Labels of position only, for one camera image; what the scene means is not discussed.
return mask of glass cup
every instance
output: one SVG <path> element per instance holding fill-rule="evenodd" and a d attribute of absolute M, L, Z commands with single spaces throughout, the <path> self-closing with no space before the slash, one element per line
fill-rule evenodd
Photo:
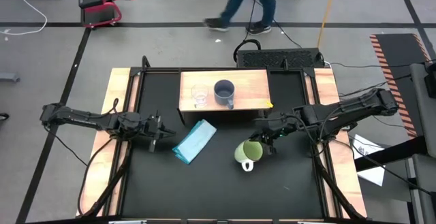
<path fill-rule="evenodd" d="M 204 84 L 196 84 L 191 89 L 194 106 L 196 108 L 203 108 L 207 105 L 208 89 Z"/>

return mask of green mug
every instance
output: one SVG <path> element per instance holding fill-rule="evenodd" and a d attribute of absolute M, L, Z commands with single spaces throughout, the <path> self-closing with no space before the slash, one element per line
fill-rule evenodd
<path fill-rule="evenodd" d="M 260 142 L 245 140 L 234 151 L 234 158 L 242 165 L 244 171 L 250 172 L 253 170 L 254 162 L 258 161 L 263 153 Z"/>

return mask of sneaker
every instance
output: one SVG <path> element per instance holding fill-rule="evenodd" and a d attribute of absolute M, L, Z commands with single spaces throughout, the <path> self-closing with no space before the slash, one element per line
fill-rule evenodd
<path fill-rule="evenodd" d="M 223 25 L 223 22 L 220 18 L 206 18 L 203 20 L 203 23 L 206 27 L 211 30 L 216 31 L 229 31 L 227 26 Z"/>
<path fill-rule="evenodd" d="M 251 23 L 250 27 L 245 28 L 250 35 L 259 35 L 271 32 L 271 26 L 264 26 L 261 22 Z"/>

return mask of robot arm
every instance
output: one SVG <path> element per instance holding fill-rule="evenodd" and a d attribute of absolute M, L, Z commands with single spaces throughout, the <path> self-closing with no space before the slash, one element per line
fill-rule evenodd
<path fill-rule="evenodd" d="M 294 108 L 291 114 L 280 113 L 279 118 L 259 119 L 258 130 L 250 139 L 272 147 L 277 138 L 307 129 L 318 141 L 331 140 L 346 126 L 353 129 L 358 121 L 373 115 L 392 116 L 398 108 L 390 91 L 372 89 L 330 105 L 306 105 Z M 274 153 L 275 149 L 271 148 L 270 152 Z"/>
<path fill-rule="evenodd" d="M 94 114 L 57 103 L 45 105 L 42 110 L 40 120 L 45 127 L 71 124 L 106 131 L 110 137 L 121 140 L 130 140 L 138 136 L 151 138 L 150 152 L 154 152 L 156 141 L 175 134 L 174 131 L 165 128 L 158 112 L 155 116 L 150 115 L 146 119 L 141 119 L 136 112 Z"/>

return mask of mug handle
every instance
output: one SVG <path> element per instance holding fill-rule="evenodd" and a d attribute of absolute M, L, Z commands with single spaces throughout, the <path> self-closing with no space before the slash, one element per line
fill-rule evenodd
<path fill-rule="evenodd" d="M 246 172 L 250 172 L 254 168 L 254 161 L 250 159 L 246 159 L 240 163 Z"/>
<path fill-rule="evenodd" d="M 233 109 L 233 99 L 228 99 L 228 100 L 227 100 L 227 107 L 228 107 L 229 109 Z"/>

